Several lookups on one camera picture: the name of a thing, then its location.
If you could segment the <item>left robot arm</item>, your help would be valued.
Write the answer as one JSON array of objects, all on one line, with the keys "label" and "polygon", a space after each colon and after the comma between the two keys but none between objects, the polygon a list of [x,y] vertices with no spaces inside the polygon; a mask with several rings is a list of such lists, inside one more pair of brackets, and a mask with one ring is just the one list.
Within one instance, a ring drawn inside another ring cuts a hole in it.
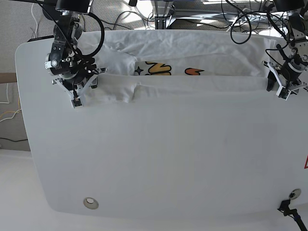
[{"label": "left robot arm", "polygon": [[[270,11],[273,7],[278,12],[286,13],[283,18],[286,32],[281,31],[272,21]],[[283,64],[274,58],[270,62],[263,62],[270,71],[267,91],[272,91],[275,84],[278,84],[276,95],[284,100],[292,94],[297,95],[300,89],[308,90],[308,84],[299,79],[308,70],[308,25],[304,19],[307,11],[308,5],[303,0],[274,0],[267,9],[268,21],[286,41],[283,47],[277,44],[275,49],[266,49],[278,51],[284,60]]]}]

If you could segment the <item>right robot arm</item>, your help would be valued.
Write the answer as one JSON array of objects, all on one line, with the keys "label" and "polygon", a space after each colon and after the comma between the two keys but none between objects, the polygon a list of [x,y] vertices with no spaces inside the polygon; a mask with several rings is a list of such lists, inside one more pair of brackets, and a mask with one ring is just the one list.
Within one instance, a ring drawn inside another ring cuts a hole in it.
[{"label": "right robot arm", "polygon": [[[55,77],[52,83],[68,94],[73,107],[83,105],[86,91],[97,88],[97,76],[107,70],[98,68],[95,63],[94,57],[103,46],[105,29],[102,21],[91,13],[91,5],[90,0],[56,0],[52,6],[60,12],[58,18],[54,18],[46,8],[42,9],[55,23],[54,40],[51,52],[46,57],[45,68]],[[80,25],[83,15],[97,21],[101,32],[97,48],[89,54],[83,54],[78,48],[78,40],[83,32]]]}]

